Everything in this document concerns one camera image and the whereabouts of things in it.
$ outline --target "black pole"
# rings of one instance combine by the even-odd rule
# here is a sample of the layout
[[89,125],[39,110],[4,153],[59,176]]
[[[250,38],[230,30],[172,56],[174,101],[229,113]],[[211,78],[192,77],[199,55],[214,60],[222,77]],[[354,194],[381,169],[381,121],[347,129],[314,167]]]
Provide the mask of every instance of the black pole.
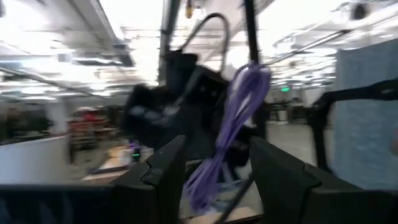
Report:
[[[255,13],[254,0],[244,0],[244,9],[246,12],[246,27],[248,32],[250,61],[260,64],[259,50],[257,44],[257,27],[256,27],[256,13]],[[258,108],[254,113],[253,120],[260,131],[259,133],[260,137],[265,139],[266,120],[264,119],[264,116],[262,116],[262,113],[264,112],[264,110],[262,110],[262,106],[263,105],[261,105],[260,108]],[[249,190],[253,182],[254,182],[254,175],[253,173],[250,173],[248,179],[244,181],[243,186],[239,189],[239,191],[232,199],[231,203],[229,203],[228,207],[219,217],[219,219],[215,221],[215,224],[221,224],[227,220],[231,212],[236,208],[238,203],[242,200],[243,196]]]

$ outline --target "white partition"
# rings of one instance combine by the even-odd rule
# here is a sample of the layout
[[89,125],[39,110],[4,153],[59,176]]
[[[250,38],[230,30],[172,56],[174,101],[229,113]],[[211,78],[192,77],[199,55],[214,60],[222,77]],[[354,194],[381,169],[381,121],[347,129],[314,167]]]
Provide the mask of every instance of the white partition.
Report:
[[0,146],[0,184],[72,182],[65,137]]

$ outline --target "blue fabric panel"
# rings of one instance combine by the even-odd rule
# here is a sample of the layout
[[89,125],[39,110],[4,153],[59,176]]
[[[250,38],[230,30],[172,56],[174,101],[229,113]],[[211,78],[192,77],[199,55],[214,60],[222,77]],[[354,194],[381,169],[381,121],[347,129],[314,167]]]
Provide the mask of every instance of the blue fabric panel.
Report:
[[[338,52],[336,76],[337,90],[398,77],[398,40]],[[398,101],[337,102],[334,116],[336,174],[364,189],[398,189]]]

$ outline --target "cable bundle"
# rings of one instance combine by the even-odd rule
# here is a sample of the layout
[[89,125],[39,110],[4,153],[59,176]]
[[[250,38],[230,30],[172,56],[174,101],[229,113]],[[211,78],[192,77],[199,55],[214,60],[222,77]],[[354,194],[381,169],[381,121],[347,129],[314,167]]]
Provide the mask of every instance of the cable bundle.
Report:
[[206,212],[217,194],[217,180],[226,151],[243,124],[264,101],[270,87],[271,71],[265,65],[248,64],[238,69],[228,87],[226,108],[216,140],[214,158],[202,162],[185,183],[190,205]]

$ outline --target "ceiling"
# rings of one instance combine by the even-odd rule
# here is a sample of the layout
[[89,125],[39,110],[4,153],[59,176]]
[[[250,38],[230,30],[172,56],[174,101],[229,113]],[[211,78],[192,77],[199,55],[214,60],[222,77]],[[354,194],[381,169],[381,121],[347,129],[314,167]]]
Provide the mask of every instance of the ceiling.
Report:
[[[16,78],[3,74],[0,96],[49,100],[85,93],[108,96],[128,93],[137,83],[157,85],[165,2],[168,0],[3,0],[6,15],[0,18],[0,28],[7,32],[0,34],[0,67],[19,73]],[[355,29],[307,50],[306,54],[273,64],[275,87],[327,85],[334,79],[334,54],[338,49],[396,37],[398,21],[381,21],[397,14],[397,0],[372,1],[371,15],[361,21],[344,21],[344,16],[339,16],[342,13],[337,9],[344,2],[256,1],[262,62],[271,62],[338,30]],[[229,20],[233,37],[227,64],[236,68],[247,63],[241,1],[229,0],[225,4],[221,0],[196,0],[194,5],[193,17],[187,19],[182,0],[171,48],[182,45],[206,15],[220,12]],[[199,54],[202,64],[220,69],[223,34],[221,22],[214,19],[199,31],[185,51]],[[126,57],[133,63],[126,65]],[[232,73],[224,76],[231,78]]]

